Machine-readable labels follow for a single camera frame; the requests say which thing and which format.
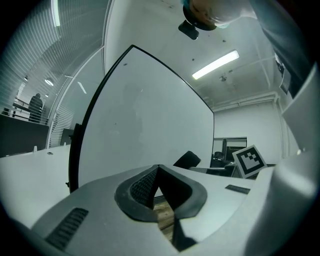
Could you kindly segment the black office chair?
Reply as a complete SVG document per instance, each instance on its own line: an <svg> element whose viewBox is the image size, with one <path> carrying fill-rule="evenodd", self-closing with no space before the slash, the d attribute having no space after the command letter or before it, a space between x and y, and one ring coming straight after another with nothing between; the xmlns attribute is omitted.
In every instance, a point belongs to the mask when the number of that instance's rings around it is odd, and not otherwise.
<svg viewBox="0 0 320 256"><path fill-rule="evenodd" d="M224 154L220 151L216 151L211 158L211 168L223 168L226 165L224 160Z"/></svg>
<svg viewBox="0 0 320 256"><path fill-rule="evenodd" d="M192 151L187 151L173 165L178 168L189 170L191 167L196 167L201 162L201 159Z"/></svg>

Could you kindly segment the white ceiling pipe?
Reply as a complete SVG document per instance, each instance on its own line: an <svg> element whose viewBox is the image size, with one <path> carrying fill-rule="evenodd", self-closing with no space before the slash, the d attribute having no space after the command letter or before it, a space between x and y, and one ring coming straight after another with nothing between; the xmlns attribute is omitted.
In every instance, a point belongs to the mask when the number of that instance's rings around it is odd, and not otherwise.
<svg viewBox="0 0 320 256"><path fill-rule="evenodd" d="M224 110L229 110L233 108L244 107L244 106L249 106L254 104L276 102L278 98L279 98L278 93L275 91L272 91L272 92L255 95L255 96L241 98L238 100L226 101L214 106L212 108L212 111L219 112L219 111L224 111Z"/></svg>

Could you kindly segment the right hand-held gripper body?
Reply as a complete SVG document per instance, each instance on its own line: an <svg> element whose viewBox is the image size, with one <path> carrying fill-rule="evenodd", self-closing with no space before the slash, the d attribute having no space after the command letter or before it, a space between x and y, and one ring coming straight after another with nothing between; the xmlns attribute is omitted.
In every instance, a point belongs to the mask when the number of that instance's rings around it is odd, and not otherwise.
<svg viewBox="0 0 320 256"><path fill-rule="evenodd" d="M265 160L255 145L248 146L232 153L240 177L247 179L267 167Z"/></svg>

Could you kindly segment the black desk partition panel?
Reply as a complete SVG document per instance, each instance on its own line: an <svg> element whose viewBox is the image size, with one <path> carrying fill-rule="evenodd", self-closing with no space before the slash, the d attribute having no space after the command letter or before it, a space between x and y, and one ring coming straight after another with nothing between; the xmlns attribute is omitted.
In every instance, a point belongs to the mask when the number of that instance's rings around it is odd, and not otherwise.
<svg viewBox="0 0 320 256"><path fill-rule="evenodd" d="M72 142L72 137L74 134L74 130L73 129L64 129L62 131L62 136L61 136L61 140L60 140L60 145L64 146L64 145L70 145Z"/></svg>
<svg viewBox="0 0 320 256"><path fill-rule="evenodd" d="M0 114L0 158L45 149L48 133L47 125Z"/></svg>

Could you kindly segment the large black-framed whiteboard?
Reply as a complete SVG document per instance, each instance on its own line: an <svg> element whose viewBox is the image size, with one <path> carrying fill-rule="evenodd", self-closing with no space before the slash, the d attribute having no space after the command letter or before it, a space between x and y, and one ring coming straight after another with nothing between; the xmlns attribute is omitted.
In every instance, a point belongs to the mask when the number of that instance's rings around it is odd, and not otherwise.
<svg viewBox="0 0 320 256"><path fill-rule="evenodd" d="M136 45L113 64L82 120L78 188L187 151L211 163L215 116L174 70Z"/></svg>

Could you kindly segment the ceiling light tube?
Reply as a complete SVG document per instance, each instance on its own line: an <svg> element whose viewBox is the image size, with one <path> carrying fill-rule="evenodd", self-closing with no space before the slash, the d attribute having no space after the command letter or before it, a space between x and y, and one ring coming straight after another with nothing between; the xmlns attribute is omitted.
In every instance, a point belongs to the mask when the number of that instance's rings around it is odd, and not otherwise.
<svg viewBox="0 0 320 256"><path fill-rule="evenodd" d="M228 54L218 58L217 60L211 62L210 64L206 65L205 67L203 67L202 69L198 70L197 72L195 72L192 77L197 80L205 75L207 75L208 73L232 62L235 61L239 58L239 53L237 50L233 50L231 52L229 52Z"/></svg>

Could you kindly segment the person's dark clothing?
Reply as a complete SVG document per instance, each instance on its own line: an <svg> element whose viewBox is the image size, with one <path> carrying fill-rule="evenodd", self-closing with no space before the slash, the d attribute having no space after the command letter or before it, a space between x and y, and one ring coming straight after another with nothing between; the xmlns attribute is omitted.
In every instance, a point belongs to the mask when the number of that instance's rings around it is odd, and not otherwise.
<svg viewBox="0 0 320 256"><path fill-rule="evenodd" d="M316 26L315 6L309 0L249 0L265 36L291 75L294 98L302 88L318 54L311 42Z"/></svg>

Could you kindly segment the dark interior window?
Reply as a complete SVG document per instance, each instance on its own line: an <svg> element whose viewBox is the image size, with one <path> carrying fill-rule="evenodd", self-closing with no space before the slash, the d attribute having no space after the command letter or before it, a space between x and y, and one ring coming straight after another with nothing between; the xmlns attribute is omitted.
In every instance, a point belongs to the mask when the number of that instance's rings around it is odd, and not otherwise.
<svg viewBox="0 0 320 256"><path fill-rule="evenodd" d="M212 156L215 152L222 152L225 162L234 162L233 153L246 148L247 145L247 137L215 138L213 140Z"/></svg>

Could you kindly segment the striped frosted glass partition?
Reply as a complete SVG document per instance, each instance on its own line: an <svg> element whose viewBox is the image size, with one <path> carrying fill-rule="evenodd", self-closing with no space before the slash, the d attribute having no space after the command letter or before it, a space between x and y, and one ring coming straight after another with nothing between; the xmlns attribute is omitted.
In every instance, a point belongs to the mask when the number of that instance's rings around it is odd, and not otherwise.
<svg viewBox="0 0 320 256"><path fill-rule="evenodd" d="M0 54L0 112L29 121L29 103L43 103L46 146L81 123L105 74L103 44L112 0L40 0Z"/></svg>

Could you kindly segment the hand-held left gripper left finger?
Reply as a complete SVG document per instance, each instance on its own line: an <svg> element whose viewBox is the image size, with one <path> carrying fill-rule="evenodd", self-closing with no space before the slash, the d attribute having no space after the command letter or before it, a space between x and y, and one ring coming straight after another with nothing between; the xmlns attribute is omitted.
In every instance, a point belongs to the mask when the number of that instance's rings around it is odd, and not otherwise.
<svg viewBox="0 0 320 256"><path fill-rule="evenodd" d="M174 256L153 210L158 166L91 181L33 225L46 255Z"/></svg>

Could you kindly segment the grey office desk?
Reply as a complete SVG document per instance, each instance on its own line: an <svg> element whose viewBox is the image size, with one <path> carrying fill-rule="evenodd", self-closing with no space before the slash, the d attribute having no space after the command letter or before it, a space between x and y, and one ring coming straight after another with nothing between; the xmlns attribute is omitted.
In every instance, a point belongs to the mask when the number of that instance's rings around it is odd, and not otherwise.
<svg viewBox="0 0 320 256"><path fill-rule="evenodd" d="M235 172L236 167L236 164L227 164L224 167L190 167L189 170L208 175L231 177Z"/></svg>

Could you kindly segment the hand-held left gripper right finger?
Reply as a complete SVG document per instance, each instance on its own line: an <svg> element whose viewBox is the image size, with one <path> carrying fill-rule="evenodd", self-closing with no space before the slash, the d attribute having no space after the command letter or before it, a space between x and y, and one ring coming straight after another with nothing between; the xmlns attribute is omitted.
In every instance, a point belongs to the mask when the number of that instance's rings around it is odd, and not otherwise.
<svg viewBox="0 0 320 256"><path fill-rule="evenodd" d="M160 165L161 191L176 218L173 245L159 252L245 252L260 212L260 179L216 176Z"/></svg>

